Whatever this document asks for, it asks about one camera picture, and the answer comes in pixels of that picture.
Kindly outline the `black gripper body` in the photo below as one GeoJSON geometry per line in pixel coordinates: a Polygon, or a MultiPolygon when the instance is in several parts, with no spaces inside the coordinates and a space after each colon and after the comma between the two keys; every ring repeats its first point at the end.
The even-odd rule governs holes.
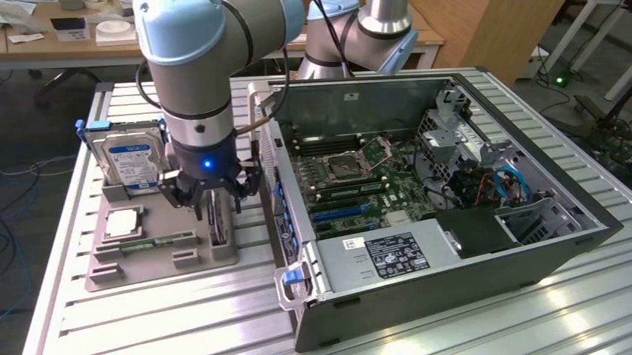
{"type": "Polygon", "coordinates": [[[177,161],[184,173],[205,181],[206,189],[224,188],[229,193],[241,193],[237,177],[242,171],[237,156],[237,136],[229,135],[213,146],[189,146],[173,142],[177,161]]]}

